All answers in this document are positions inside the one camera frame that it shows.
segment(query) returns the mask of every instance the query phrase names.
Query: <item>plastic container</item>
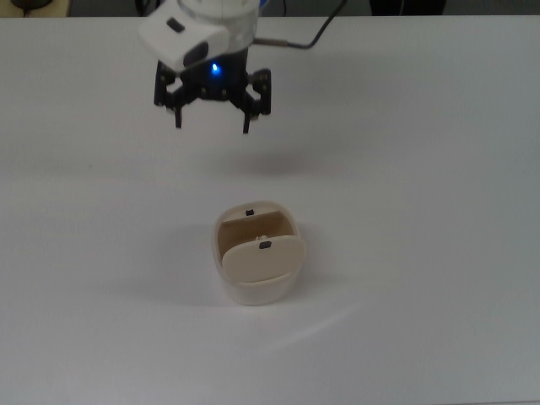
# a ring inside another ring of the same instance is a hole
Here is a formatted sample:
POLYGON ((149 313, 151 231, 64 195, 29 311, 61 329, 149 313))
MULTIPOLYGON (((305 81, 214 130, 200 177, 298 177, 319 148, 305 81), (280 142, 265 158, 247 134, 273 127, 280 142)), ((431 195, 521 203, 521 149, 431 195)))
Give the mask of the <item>plastic container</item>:
POLYGON ((216 267, 229 296, 243 305, 265 305, 287 294, 305 251, 292 215, 275 202, 231 208, 214 227, 216 267))

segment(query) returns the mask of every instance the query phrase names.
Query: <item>small black hole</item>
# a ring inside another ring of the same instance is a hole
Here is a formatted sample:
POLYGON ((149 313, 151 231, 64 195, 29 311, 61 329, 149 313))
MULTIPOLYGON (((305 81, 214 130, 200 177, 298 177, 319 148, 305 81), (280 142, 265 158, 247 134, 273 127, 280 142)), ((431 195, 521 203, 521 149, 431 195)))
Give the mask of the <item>small black hole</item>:
POLYGON ((171 17, 167 20, 167 25, 170 26, 172 30, 180 34, 183 30, 186 29, 182 24, 180 24, 174 17, 171 17))

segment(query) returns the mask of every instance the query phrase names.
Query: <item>blue led light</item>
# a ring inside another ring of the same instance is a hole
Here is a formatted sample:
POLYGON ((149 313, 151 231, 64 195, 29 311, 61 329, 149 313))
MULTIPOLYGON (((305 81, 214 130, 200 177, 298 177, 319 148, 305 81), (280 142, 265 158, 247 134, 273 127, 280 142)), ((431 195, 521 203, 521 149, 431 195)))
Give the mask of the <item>blue led light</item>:
POLYGON ((212 74, 214 76, 219 76, 221 74, 221 67, 216 63, 212 63, 212 74))

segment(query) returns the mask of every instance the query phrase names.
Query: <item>container lid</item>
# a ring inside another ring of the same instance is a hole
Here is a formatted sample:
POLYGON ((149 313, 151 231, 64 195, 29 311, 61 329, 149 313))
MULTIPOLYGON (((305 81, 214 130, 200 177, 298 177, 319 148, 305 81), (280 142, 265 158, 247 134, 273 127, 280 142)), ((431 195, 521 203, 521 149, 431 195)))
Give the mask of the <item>container lid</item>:
POLYGON ((223 256, 223 269, 234 283, 256 283, 296 272, 305 258, 305 242, 296 235, 275 236, 237 245, 223 256))

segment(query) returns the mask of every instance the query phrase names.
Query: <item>cable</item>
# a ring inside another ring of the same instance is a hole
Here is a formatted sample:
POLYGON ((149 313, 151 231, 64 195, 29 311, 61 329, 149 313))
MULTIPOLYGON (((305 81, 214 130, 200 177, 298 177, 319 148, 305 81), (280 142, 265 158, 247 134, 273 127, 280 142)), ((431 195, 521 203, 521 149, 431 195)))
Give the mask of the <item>cable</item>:
POLYGON ((282 46, 282 47, 289 47, 289 48, 295 48, 295 49, 311 49, 318 41, 319 38, 321 38, 322 33, 325 31, 327 26, 332 22, 334 17, 339 14, 341 9, 347 4, 348 0, 342 0, 336 9, 330 14, 327 18, 327 20, 324 22, 322 27, 319 29, 319 32, 315 35, 315 38, 309 43, 309 44, 297 44, 296 42, 288 42, 287 40, 274 40, 271 38, 256 38, 253 41, 254 45, 266 45, 266 46, 282 46))

